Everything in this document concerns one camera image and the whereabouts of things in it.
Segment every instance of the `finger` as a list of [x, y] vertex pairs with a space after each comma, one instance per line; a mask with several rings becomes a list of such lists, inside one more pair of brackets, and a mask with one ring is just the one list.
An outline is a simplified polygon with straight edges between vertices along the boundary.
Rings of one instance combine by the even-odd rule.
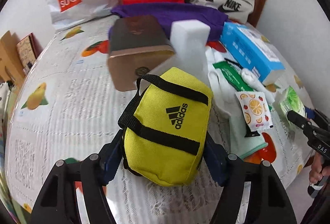
[[315, 178], [310, 178], [310, 182], [313, 183], [313, 184], [316, 184], [318, 182], [318, 180], [315, 179]]
[[322, 175], [323, 176], [330, 175], [330, 166], [327, 166], [327, 167], [323, 168]]
[[316, 183], [317, 181], [322, 179], [322, 174], [317, 173], [316, 171], [311, 170], [309, 174], [310, 181], [312, 183]]
[[321, 163], [321, 155], [319, 153], [315, 153], [313, 164], [311, 165], [312, 171], [316, 171], [320, 173], [322, 171], [322, 163]]

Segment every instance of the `tissue box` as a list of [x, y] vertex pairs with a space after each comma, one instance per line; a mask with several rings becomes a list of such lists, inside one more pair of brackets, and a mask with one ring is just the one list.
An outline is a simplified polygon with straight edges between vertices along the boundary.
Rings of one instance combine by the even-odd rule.
[[274, 83], [285, 68], [260, 33], [244, 25], [225, 22], [220, 38], [238, 63], [251, 70], [264, 85]]

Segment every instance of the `brown box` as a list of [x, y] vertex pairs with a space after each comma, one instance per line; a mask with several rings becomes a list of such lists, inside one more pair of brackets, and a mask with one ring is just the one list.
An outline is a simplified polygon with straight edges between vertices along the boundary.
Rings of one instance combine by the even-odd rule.
[[25, 74], [16, 49], [16, 40], [8, 31], [0, 39], [0, 77], [11, 80], [19, 87], [24, 82]]
[[174, 54], [163, 29], [152, 15], [118, 19], [111, 32], [108, 67], [119, 91], [135, 90], [138, 77]]

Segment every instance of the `cardboard box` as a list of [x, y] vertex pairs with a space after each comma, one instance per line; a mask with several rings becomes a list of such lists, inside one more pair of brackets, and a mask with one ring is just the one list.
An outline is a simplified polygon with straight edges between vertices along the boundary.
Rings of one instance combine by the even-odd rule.
[[24, 82], [25, 74], [16, 44], [17, 41], [9, 31], [0, 39], [0, 77], [4, 81], [11, 80], [20, 87]]
[[251, 70], [264, 85], [274, 83], [285, 71], [267, 46], [266, 37], [244, 25], [225, 22], [220, 41], [237, 62]]

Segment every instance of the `green packet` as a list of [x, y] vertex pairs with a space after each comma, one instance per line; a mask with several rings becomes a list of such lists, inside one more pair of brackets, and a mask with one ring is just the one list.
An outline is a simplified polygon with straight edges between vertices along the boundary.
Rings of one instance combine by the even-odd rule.
[[305, 117], [305, 106], [291, 86], [283, 91], [278, 104], [285, 117], [290, 110]]
[[229, 82], [231, 86], [233, 86], [236, 91], [254, 91], [249, 85], [247, 85], [240, 74], [226, 61], [218, 62], [213, 64], [214, 68], [219, 68]]

